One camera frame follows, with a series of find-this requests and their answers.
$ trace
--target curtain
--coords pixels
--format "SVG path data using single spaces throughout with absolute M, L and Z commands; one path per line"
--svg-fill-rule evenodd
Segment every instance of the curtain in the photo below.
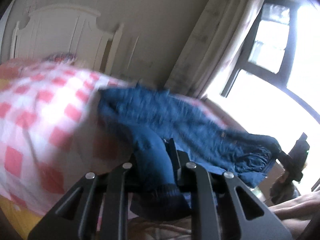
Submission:
M 264 0 L 209 0 L 165 84 L 201 97 L 234 60 Z

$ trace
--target checkered bedspread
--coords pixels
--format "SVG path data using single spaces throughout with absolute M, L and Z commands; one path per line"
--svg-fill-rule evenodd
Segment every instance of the checkered bedspread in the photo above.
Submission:
M 125 162 L 129 145 L 98 125 L 98 88 L 127 82 L 67 64 L 0 66 L 0 195 L 44 215 L 85 173 Z M 223 122 L 200 101 L 178 96 Z

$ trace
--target silver bolt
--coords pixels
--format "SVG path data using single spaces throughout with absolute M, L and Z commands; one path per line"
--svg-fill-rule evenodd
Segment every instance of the silver bolt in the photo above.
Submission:
M 132 167 L 132 163 L 124 163 L 124 164 L 122 164 L 122 168 L 124 168 L 124 169 L 131 169 L 131 167 Z
M 223 173 L 223 176 L 227 179 L 232 179 L 234 177 L 233 173 L 230 171 L 226 171 Z
M 96 174 L 94 174 L 93 172 L 88 172 L 88 173 L 85 175 L 85 178 L 86 178 L 86 179 L 93 179 L 95 176 L 96 176 Z
M 186 166 L 188 169 L 195 169 L 197 167 L 197 164 L 195 164 L 194 162 L 188 162 L 186 163 Z

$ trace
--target dark window frame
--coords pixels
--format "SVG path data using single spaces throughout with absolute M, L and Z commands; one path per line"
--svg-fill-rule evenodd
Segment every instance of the dark window frame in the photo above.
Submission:
M 297 96 L 295 93 L 287 89 L 287 83 L 290 77 L 295 49 L 297 44 L 297 12 L 300 7 L 298 3 L 289 0 L 265 0 L 264 3 L 271 3 L 277 5 L 283 5 L 290 9 L 290 22 L 289 22 L 289 35 L 287 46 L 285 48 L 284 57 L 279 69 L 278 73 L 273 73 L 261 66 L 255 65 L 248 61 L 249 55 L 251 53 L 255 37 L 257 35 L 259 23 L 262 17 L 262 10 L 259 12 L 257 18 L 255 19 L 251 29 L 248 32 L 247 37 L 244 40 L 244 44 L 242 46 L 242 50 L 238 61 L 233 69 L 223 91 L 221 92 L 221 96 L 227 97 L 232 89 L 232 86 L 238 76 L 240 70 L 245 70 L 262 80 L 274 85 L 275 87 L 282 90 L 289 97 L 295 100 L 300 106 L 302 106 L 318 123 L 320 123 L 320 114 L 314 110 L 306 101 Z

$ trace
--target white headboard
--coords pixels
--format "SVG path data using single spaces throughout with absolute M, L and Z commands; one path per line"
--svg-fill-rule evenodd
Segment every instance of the white headboard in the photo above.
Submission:
M 10 58 L 46 57 L 56 52 L 76 53 L 96 71 L 111 73 L 116 50 L 121 39 L 123 24 L 115 33 L 99 30 L 98 11 L 71 4 L 54 4 L 29 14 L 27 26 L 12 35 Z M 107 63 L 101 66 L 106 45 L 112 41 Z

